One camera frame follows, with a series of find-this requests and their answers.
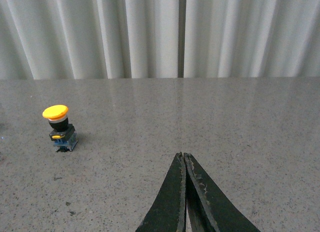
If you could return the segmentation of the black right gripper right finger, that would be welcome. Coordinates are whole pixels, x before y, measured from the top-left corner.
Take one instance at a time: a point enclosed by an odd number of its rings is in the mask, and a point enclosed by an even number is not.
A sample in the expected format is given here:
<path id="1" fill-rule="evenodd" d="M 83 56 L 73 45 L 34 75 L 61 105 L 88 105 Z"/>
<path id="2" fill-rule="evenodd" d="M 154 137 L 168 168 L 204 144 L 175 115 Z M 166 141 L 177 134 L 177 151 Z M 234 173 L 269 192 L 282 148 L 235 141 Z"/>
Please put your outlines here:
<path id="1" fill-rule="evenodd" d="M 186 199 L 193 232 L 258 232 L 227 198 L 195 157 L 184 154 Z"/>

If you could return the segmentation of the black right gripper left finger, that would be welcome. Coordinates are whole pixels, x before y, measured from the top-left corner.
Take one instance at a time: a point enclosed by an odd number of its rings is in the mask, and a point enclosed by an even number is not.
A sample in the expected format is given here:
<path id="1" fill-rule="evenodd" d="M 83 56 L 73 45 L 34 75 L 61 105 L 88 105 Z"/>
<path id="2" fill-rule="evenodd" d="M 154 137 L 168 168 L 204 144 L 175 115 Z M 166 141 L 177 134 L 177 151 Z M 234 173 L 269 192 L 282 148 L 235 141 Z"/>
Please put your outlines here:
<path id="1" fill-rule="evenodd" d="M 167 171 L 160 190 L 137 232 L 186 231 L 186 165 L 177 153 Z"/>

